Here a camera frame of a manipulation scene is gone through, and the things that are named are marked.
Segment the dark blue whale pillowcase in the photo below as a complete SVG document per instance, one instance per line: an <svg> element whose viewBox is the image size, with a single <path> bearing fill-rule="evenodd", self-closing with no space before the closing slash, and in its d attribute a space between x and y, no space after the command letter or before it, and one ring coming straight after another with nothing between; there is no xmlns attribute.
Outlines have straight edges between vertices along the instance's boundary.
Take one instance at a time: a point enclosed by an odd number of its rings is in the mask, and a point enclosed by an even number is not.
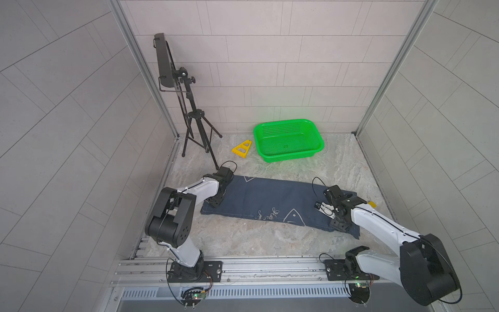
<svg viewBox="0 0 499 312"><path fill-rule="evenodd" d="M279 222L332 232L335 231L332 218L319 208L320 204L328 204L327 191L349 199L356 195L322 183L236 175L221 196L202 201L201 214Z"/></svg>

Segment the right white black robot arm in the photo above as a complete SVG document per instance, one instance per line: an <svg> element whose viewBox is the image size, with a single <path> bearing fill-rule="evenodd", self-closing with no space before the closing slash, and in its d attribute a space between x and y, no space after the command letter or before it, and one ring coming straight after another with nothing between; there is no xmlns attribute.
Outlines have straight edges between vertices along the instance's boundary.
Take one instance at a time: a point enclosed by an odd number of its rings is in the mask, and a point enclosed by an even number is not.
<svg viewBox="0 0 499 312"><path fill-rule="evenodd" d="M324 191L331 226L343 233L361 227L393 252L393 256L373 252L367 246L349 250L344 268L349 278L364 274L379 276L401 286L422 306L443 301L461 291L461 283L444 244L432 234L421 235L396 223L376 210L373 202L345 194L338 186Z"/></svg>

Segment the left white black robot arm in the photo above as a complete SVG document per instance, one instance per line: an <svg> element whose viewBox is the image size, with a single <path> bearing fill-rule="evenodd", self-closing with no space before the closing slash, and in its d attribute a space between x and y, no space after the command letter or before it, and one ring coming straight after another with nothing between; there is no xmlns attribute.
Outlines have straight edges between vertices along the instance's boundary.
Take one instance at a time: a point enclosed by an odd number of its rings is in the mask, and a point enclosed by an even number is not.
<svg viewBox="0 0 499 312"><path fill-rule="evenodd" d="M194 268L201 259L201 250L189 238L194 209L209 199L220 203L231 181L231 178L206 175L187 187L163 188L146 221L145 234L158 245L167 247L180 265Z"/></svg>

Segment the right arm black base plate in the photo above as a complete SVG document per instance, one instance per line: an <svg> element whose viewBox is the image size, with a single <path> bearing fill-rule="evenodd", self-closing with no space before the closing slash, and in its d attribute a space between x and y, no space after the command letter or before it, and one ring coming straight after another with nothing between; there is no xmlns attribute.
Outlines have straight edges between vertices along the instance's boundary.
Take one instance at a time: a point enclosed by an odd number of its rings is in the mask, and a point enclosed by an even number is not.
<svg viewBox="0 0 499 312"><path fill-rule="evenodd" d="M329 281L376 281L380 277L361 271L351 264L345 264L344 259L326 259L321 261L326 269L326 276Z"/></svg>

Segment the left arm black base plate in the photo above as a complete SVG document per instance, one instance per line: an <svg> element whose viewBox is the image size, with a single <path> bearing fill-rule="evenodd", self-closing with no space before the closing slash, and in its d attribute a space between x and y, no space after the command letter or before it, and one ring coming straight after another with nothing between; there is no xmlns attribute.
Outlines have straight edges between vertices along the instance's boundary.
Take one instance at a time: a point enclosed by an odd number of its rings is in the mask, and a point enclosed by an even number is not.
<svg viewBox="0 0 499 312"><path fill-rule="evenodd" d="M194 267L173 262L166 271L170 283L218 283L221 281L222 261L200 261Z"/></svg>

